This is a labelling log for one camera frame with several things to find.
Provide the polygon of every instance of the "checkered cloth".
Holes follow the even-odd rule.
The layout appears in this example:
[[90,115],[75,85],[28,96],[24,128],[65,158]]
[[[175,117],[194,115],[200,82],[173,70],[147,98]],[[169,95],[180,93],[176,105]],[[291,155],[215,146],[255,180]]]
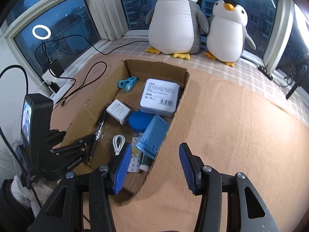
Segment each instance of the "checkered cloth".
[[[134,41],[147,41],[146,38],[121,38],[109,46],[104,48],[104,52],[107,53],[112,49],[134,42]],[[146,53],[145,50],[149,48],[148,42],[145,43],[132,43],[130,45],[121,47],[113,54],[119,55],[134,55],[136,57],[146,57],[153,59],[154,61],[162,61],[167,63],[180,64],[190,68],[198,69],[203,72],[215,75],[219,78],[233,81],[239,85],[242,85],[260,95],[264,96],[268,100],[274,102],[276,105],[286,110],[288,113],[294,115],[307,127],[309,126],[309,106],[307,106],[301,97],[295,93],[286,100],[285,96],[288,93],[287,88],[280,88],[272,81],[269,81],[260,71],[252,67],[248,63],[238,60],[235,63],[235,67],[231,68],[217,60],[212,60],[204,56],[205,51],[200,51],[197,55],[191,55],[191,60],[183,60],[178,58],[172,58],[171,55],[155,55]]]

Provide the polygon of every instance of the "gloved hand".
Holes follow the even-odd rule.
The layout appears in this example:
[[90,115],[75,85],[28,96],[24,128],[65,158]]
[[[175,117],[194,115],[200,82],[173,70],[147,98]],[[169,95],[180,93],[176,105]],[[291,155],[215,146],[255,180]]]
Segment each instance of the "gloved hand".
[[[39,180],[37,183],[32,184],[42,206],[47,201],[56,185],[57,182],[49,182],[44,178]],[[11,193],[21,205],[31,208],[35,217],[38,215],[40,212],[40,206],[37,203],[32,190],[23,187],[20,178],[17,175],[15,175],[11,184]]]

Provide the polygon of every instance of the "white wall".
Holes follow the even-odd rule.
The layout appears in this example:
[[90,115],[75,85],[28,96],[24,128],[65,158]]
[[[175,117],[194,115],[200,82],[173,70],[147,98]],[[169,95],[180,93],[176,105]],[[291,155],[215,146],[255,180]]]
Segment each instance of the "white wall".
[[[7,66],[18,64],[13,53],[9,50],[0,30],[0,72]],[[34,93],[38,86],[29,77],[29,93]],[[24,97],[26,94],[26,82],[24,74],[19,69],[7,71],[0,80],[0,126],[12,144],[20,138],[20,123]],[[14,165],[10,151],[0,137],[0,187],[4,179],[14,177]]]

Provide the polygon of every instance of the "penguin plush toy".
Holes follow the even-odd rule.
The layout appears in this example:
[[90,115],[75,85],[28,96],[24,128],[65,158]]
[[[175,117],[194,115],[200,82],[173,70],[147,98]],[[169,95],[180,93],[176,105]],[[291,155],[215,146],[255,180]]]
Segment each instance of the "penguin plush toy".
[[256,50],[246,26],[248,15],[245,9],[233,0],[220,0],[214,4],[213,16],[209,18],[210,29],[207,35],[205,55],[218,59],[234,67],[244,51],[245,40]]
[[209,22],[200,10],[202,0],[157,0],[149,11],[146,52],[172,54],[174,58],[190,60],[190,54],[200,49],[200,28],[207,33]]

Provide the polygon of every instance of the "white cable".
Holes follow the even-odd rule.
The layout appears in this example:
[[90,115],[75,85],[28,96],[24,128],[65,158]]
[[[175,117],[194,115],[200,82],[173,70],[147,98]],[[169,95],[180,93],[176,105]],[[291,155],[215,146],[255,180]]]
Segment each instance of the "white cable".
[[[117,145],[117,140],[120,138],[120,144]],[[115,150],[115,155],[118,155],[121,151],[121,148],[125,144],[126,138],[123,135],[115,135],[113,138],[113,147]]]
[[45,81],[43,83],[40,84],[40,86],[36,89],[36,91],[34,93],[37,93],[37,91],[39,90],[39,88],[45,83]]

